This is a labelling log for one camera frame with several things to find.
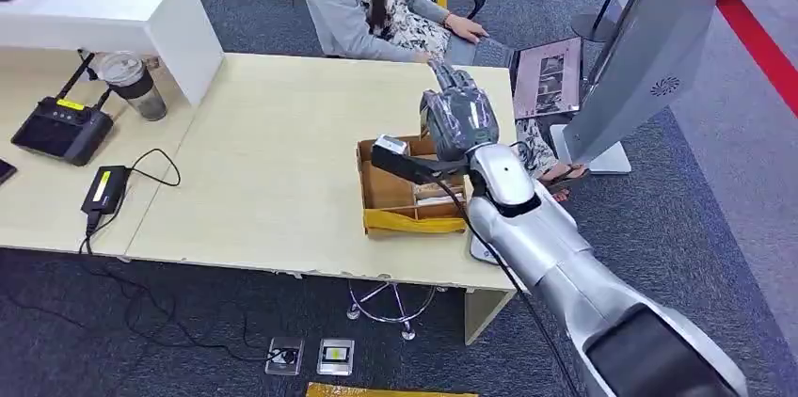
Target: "woman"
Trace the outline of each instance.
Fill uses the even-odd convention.
[[[327,56],[426,63],[443,59],[451,33],[474,43],[487,36],[480,24],[430,0],[306,1]],[[529,147],[521,155],[530,174],[565,199],[565,186],[582,177],[584,168],[557,162],[533,119],[516,124]]]

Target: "gray cardigan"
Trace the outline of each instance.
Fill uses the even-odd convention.
[[[328,56],[388,61],[413,61],[415,53],[369,33],[366,8],[360,0],[306,0],[322,50]],[[410,10],[433,22],[449,14],[431,0],[409,0]]]

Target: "black antenna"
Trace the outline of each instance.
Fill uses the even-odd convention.
[[[81,74],[83,74],[86,68],[88,68],[88,64],[91,63],[91,60],[93,59],[94,59],[93,52],[87,55],[86,58],[83,59],[83,63],[80,64],[80,66],[74,72],[72,77],[70,77],[70,80],[68,80],[67,83],[64,84],[64,87],[58,92],[56,99],[64,99],[67,96],[67,93],[69,93],[72,87],[74,87],[74,84],[75,82],[77,82],[77,79],[80,78]]]

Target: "laptop keyboard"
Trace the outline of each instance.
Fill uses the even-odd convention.
[[[474,66],[491,66],[509,68],[513,58],[513,50],[490,38],[482,38],[476,45]]]

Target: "foot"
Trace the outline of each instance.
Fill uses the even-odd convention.
[[[578,178],[582,176],[586,170],[587,168],[584,165],[570,166],[563,164],[561,162],[557,162],[557,165],[551,167],[549,171],[547,171],[546,173],[543,174],[543,176],[540,177],[540,181],[544,185],[546,185],[547,183],[550,183],[551,181],[559,177],[562,177],[564,175],[566,175],[571,179]]]
[[[559,192],[553,194],[554,200],[557,202],[568,201],[568,195],[570,195],[571,191],[567,188],[560,190]]]

